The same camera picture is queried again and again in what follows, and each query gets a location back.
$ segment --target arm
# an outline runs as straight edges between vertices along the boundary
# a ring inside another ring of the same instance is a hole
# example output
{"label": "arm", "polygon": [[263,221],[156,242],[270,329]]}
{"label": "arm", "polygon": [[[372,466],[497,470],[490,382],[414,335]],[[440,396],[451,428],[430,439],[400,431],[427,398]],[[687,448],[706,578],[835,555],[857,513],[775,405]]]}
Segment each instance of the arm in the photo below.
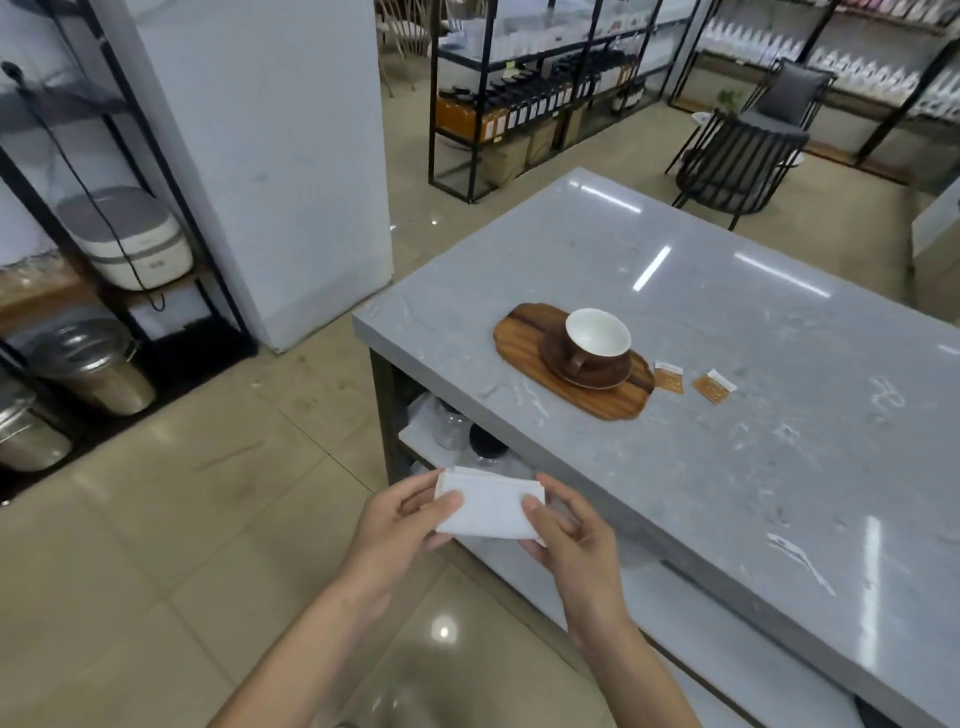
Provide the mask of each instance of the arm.
{"label": "arm", "polygon": [[463,504],[433,500],[437,472],[403,480],[367,501],[334,580],[247,676],[208,728],[304,728],[366,628],[390,603],[414,557],[449,540],[433,533]]}
{"label": "arm", "polygon": [[527,497],[523,509],[546,548],[521,544],[553,574],[570,638],[618,728],[699,728],[683,692],[630,619],[613,530],[572,488],[542,473],[538,480],[577,522]]}

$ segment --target white napkin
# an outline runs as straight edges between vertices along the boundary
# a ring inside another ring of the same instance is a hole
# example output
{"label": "white napkin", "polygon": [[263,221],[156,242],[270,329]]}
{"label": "white napkin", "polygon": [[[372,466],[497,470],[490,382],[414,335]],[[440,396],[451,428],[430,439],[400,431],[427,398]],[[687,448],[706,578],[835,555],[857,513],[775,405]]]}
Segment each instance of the white napkin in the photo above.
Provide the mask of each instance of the white napkin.
{"label": "white napkin", "polygon": [[543,486],[536,480],[519,480],[458,466],[440,473],[437,479],[435,497],[448,491],[463,493],[464,504],[437,527],[437,533],[491,539],[538,539],[537,531],[527,521],[520,504],[524,496],[546,502]]}

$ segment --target forearm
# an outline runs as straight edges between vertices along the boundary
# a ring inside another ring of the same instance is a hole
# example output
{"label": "forearm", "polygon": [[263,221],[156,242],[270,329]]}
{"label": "forearm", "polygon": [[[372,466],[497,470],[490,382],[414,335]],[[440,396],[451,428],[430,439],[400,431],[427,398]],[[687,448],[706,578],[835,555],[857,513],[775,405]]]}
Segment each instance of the forearm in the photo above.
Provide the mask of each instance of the forearm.
{"label": "forearm", "polygon": [[680,687],[632,622],[587,637],[584,657],[617,728],[700,728]]}
{"label": "forearm", "polygon": [[334,581],[274,643],[208,728],[304,728],[367,625],[350,585]]}

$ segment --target metal bucket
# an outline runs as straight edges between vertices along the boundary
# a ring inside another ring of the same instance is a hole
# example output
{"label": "metal bucket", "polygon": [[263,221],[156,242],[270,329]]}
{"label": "metal bucket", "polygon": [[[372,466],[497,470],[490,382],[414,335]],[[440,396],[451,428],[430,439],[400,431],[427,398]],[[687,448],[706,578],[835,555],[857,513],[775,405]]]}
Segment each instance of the metal bucket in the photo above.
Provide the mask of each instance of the metal bucket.
{"label": "metal bucket", "polygon": [[136,343],[115,319],[91,319],[45,331],[27,356],[30,368],[69,387],[113,415],[133,415],[156,399],[153,385],[131,362]]}
{"label": "metal bucket", "polygon": [[16,379],[0,381],[0,464],[18,473],[36,473],[59,463],[70,440],[44,419],[36,393]]}

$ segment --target brown saucer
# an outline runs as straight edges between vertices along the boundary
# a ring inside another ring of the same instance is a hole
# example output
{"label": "brown saucer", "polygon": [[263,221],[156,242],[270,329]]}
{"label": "brown saucer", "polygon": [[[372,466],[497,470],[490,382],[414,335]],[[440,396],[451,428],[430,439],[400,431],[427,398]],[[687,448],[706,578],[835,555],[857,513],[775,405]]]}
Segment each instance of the brown saucer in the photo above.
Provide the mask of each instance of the brown saucer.
{"label": "brown saucer", "polygon": [[540,358],[554,376],[584,389],[613,389],[630,378],[634,363],[630,352],[626,352],[616,363],[604,369],[583,370],[571,375],[564,367],[566,361],[564,342],[550,331],[540,339]]}

